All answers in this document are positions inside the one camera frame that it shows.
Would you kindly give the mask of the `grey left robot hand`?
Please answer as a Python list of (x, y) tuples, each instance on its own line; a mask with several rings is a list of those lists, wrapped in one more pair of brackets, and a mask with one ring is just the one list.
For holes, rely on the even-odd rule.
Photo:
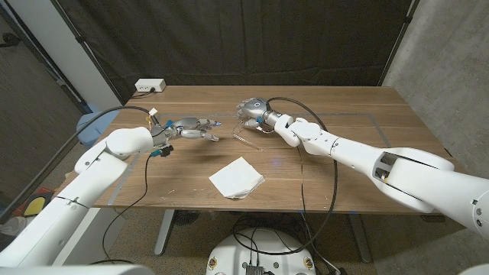
[(207, 118), (182, 118), (167, 126), (163, 131), (163, 136), (167, 141), (179, 138), (219, 141), (219, 137), (209, 131), (220, 124), (218, 121)]

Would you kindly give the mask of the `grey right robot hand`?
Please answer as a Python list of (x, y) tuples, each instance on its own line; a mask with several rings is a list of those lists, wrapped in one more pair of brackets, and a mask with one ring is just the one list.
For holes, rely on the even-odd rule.
[(282, 115), (267, 107), (267, 100), (262, 98), (245, 99), (236, 106), (237, 117), (247, 128), (273, 129)]

